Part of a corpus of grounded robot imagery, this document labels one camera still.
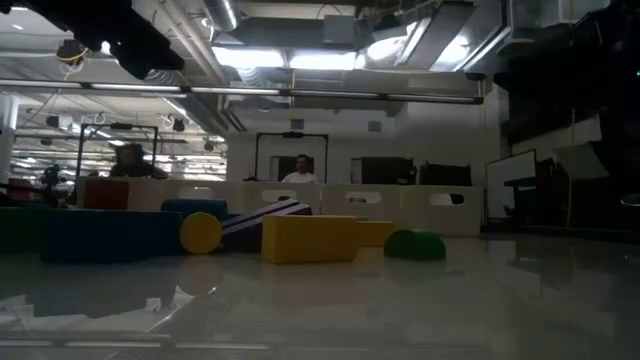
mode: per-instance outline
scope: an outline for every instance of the yellow rectangular block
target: yellow rectangular block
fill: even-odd
[[[396,231],[390,221],[358,221],[356,236],[360,246],[384,246],[389,236]]]
[[[275,264],[353,261],[355,227],[349,216],[265,216],[262,258]]]

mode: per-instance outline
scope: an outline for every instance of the green foam block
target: green foam block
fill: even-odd
[[[429,261],[447,257],[447,249],[440,235],[421,230],[398,230],[384,244],[386,256],[409,260]]]

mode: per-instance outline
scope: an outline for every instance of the pillar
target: pillar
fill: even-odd
[[[0,95],[0,183],[6,183],[9,179],[9,164],[19,104],[20,100],[17,96]]]

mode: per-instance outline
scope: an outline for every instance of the person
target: person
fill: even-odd
[[[283,183],[297,183],[297,184],[317,184],[318,179],[309,170],[311,168],[311,158],[305,154],[296,156],[296,172],[293,172],[284,179]]]
[[[140,144],[127,144],[116,148],[116,164],[111,168],[112,177],[146,177],[166,179],[167,173],[144,161]]]

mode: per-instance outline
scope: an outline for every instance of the whiteboard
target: whiteboard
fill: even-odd
[[[528,151],[487,164],[487,208],[490,219],[504,219],[505,206],[515,206],[513,188],[505,181],[536,176],[536,153]]]

